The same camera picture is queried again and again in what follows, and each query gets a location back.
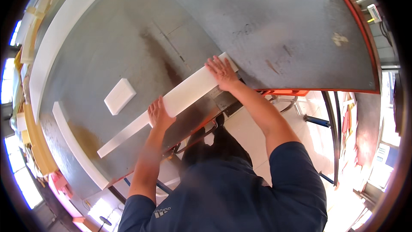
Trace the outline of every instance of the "hand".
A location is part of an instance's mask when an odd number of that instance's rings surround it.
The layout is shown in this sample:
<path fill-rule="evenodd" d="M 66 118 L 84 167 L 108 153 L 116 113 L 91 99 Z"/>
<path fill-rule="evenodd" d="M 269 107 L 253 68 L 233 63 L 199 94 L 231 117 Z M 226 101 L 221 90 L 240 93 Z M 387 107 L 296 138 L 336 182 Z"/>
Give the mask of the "hand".
<path fill-rule="evenodd" d="M 237 79 L 236 73 L 230 66 L 229 60 L 225 58 L 223 64 L 217 56 L 214 55 L 213 58 L 214 61 L 211 58 L 208 58 L 208 62 L 205 63 L 205 67 L 218 82 L 220 90 L 231 90 L 232 86 L 236 84 L 239 79 Z"/>
<path fill-rule="evenodd" d="M 163 105 L 163 97 L 159 96 L 158 99 L 148 107 L 150 123 L 153 128 L 159 128 L 166 131 L 175 121 L 176 117 L 170 117 Z"/>

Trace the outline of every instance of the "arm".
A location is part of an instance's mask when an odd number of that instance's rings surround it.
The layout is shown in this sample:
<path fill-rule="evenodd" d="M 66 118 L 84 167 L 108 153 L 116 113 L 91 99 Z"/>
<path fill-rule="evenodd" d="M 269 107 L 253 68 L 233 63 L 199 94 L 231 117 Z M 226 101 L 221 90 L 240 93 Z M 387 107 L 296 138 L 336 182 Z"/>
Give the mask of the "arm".
<path fill-rule="evenodd" d="M 137 160 L 127 197 L 143 195 L 156 204 L 156 182 L 162 157 L 162 141 L 166 130 L 176 121 L 167 114 L 160 96 L 147 109 L 153 129 Z"/>
<path fill-rule="evenodd" d="M 236 97 L 263 131 L 268 157 L 276 147 L 285 142 L 300 142 L 280 112 L 264 97 L 240 82 L 229 61 L 224 59 L 224 62 L 223 64 L 214 56 L 214 61 L 209 58 L 205 66 L 218 82 L 219 88 Z"/>

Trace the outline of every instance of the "white plastic strip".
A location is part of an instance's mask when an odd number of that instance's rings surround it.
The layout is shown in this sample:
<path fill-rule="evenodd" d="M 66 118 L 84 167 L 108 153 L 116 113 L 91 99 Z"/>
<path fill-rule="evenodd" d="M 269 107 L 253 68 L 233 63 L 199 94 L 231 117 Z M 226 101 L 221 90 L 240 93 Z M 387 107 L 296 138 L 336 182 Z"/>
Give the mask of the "white plastic strip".
<path fill-rule="evenodd" d="M 66 0 L 44 34 L 30 77 L 29 88 L 34 121 L 37 123 L 47 77 L 70 30 L 95 0 Z"/>
<path fill-rule="evenodd" d="M 219 59 L 222 61 L 225 58 L 229 60 L 230 65 L 236 72 L 238 68 L 226 52 L 219 56 Z M 177 116 L 217 85 L 218 83 L 216 82 L 212 74 L 210 74 L 206 67 L 202 67 L 163 97 L 163 102 L 167 113 L 169 114 L 169 116 Z M 142 115 L 140 115 L 123 130 L 121 130 L 110 141 L 103 145 L 103 147 L 101 147 L 97 151 L 97 153 L 101 158 L 106 156 L 111 151 L 116 149 L 117 146 L 130 138 L 133 134 L 141 130 L 148 123 L 149 115 L 147 111 L 145 111 Z"/>
<path fill-rule="evenodd" d="M 85 172 L 89 177 L 96 183 L 100 189 L 105 189 L 109 184 L 109 181 L 102 175 L 102 173 L 97 170 L 93 165 L 90 159 L 87 157 L 86 153 L 80 147 L 79 142 L 77 142 L 76 137 L 73 135 L 70 130 L 69 125 L 67 124 L 66 118 L 63 115 L 60 104 L 58 101 L 54 102 L 53 105 L 53 115 L 56 120 L 57 126 L 60 129 L 61 134 L 63 135 L 64 140 L 70 148 L 70 151 L 75 156 L 76 160 L 80 163 Z"/>

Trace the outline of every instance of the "man's right hand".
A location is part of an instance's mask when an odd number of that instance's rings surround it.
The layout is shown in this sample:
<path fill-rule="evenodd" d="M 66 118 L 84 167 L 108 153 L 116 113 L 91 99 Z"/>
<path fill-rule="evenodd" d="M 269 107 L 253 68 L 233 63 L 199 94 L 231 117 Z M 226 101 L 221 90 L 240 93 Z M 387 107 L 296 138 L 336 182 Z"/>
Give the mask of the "man's right hand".
<path fill-rule="evenodd" d="M 224 59 L 224 64 L 217 56 L 214 55 L 213 58 L 214 61 L 208 58 L 205 67 L 218 82 L 220 90 L 230 91 L 239 82 L 236 73 L 233 71 L 227 58 Z"/>

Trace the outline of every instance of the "white plastic board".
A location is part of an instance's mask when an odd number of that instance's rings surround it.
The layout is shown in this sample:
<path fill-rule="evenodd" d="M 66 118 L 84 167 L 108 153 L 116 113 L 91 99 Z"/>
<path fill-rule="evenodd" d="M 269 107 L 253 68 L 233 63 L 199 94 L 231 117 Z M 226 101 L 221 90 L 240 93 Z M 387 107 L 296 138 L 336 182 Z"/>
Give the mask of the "white plastic board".
<path fill-rule="evenodd" d="M 126 78 L 121 78 L 113 90 L 104 99 L 107 108 L 114 116 L 126 106 L 126 104 L 136 95 L 136 91 Z"/>
<path fill-rule="evenodd" d="M 70 30 L 95 0 L 66 0 L 44 34 L 30 77 L 29 88 L 34 121 L 37 123 L 40 104 L 53 62 Z"/>
<path fill-rule="evenodd" d="M 238 68 L 226 52 L 219 56 L 219 59 L 222 61 L 224 61 L 224 58 L 229 60 L 230 65 L 235 72 L 238 71 Z M 169 116 L 177 116 L 217 85 L 218 83 L 212 74 L 206 69 L 206 67 L 202 67 L 163 97 L 163 102 L 167 113 Z M 97 153 L 101 158 L 106 156 L 148 123 L 149 114 L 145 111 L 110 141 L 103 145 Z"/>
<path fill-rule="evenodd" d="M 100 189 L 103 190 L 104 188 L 106 188 L 106 186 L 109 184 L 109 181 L 102 175 L 102 173 L 99 172 L 99 170 L 97 170 L 97 168 L 87 157 L 86 153 L 83 151 L 82 147 L 80 147 L 79 142 L 77 142 L 76 137 L 73 135 L 69 125 L 67 124 L 58 101 L 54 102 L 53 115 L 64 140 L 66 141 L 67 145 L 70 148 L 70 151 L 73 153 L 76 160 L 80 163 L 82 168 L 96 183 L 96 185 L 100 187 Z"/>

